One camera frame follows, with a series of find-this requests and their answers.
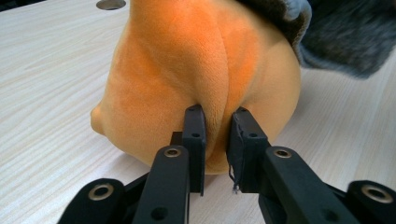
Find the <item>grey plush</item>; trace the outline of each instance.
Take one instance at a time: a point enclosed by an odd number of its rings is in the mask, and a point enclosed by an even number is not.
[[[304,67],[367,78],[380,69],[396,44],[393,0],[241,2],[279,27]]]

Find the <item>table surface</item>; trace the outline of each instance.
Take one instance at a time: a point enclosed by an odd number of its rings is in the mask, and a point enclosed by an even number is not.
[[[94,179],[127,184],[149,168],[92,131],[128,7],[49,0],[0,13],[0,220],[55,223]],[[367,80],[303,70],[300,103],[276,145],[295,149],[325,182],[396,189],[396,54]],[[208,175],[191,223],[263,223],[257,195]]]

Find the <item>orange fabric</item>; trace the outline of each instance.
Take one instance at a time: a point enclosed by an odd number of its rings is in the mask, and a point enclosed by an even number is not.
[[[273,141],[290,119],[300,68],[286,38],[230,0],[134,0],[92,127],[151,164],[184,110],[205,112],[206,173],[228,171],[231,114],[250,110]]]

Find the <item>metal screw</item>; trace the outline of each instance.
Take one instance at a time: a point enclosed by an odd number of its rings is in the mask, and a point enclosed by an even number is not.
[[[103,199],[108,198],[113,193],[113,191],[113,186],[108,183],[96,185],[90,190],[88,197],[93,201],[102,201]]]
[[[274,151],[274,154],[280,158],[290,158],[291,157],[291,153],[289,153],[287,150],[285,149],[277,149]]]
[[[181,151],[177,148],[169,148],[169,149],[166,149],[163,154],[165,154],[166,157],[174,158],[174,157],[180,156]]]
[[[393,202],[393,198],[390,194],[388,194],[383,189],[375,187],[373,185],[364,185],[363,187],[361,187],[361,192],[363,192],[363,194],[370,199],[373,199],[374,201],[377,201],[379,203]]]

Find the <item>light wood surface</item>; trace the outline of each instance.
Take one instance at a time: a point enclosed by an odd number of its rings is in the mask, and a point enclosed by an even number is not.
[[[0,222],[56,223],[94,179],[127,184],[149,168],[92,131],[127,6],[48,0],[0,13]],[[396,189],[396,54],[368,80],[303,70],[297,110],[276,144],[300,153],[323,181]],[[191,223],[263,223],[256,195],[227,175],[191,195]]]

